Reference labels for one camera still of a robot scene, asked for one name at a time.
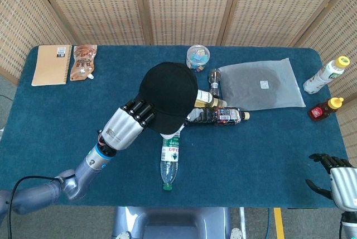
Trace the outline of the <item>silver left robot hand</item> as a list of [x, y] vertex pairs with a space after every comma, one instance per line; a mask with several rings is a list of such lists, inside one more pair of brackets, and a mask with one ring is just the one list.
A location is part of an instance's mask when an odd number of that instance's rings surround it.
[[119, 107], [99, 133], [98, 144], [120, 151], [126, 149], [155, 118], [153, 106], [129, 100]]

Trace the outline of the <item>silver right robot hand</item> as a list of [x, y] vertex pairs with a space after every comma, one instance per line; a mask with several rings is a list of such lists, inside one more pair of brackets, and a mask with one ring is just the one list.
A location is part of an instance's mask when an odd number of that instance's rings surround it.
[[315, 193], [332, 200], [336, 207], [345, 212], [356, 212], [356, 168], [347, 161], [328, 154], [312, 154], [314, 162], [320, 162], [330, 177], [330, 190], [318, 187], [306, 179], [308, 187]]

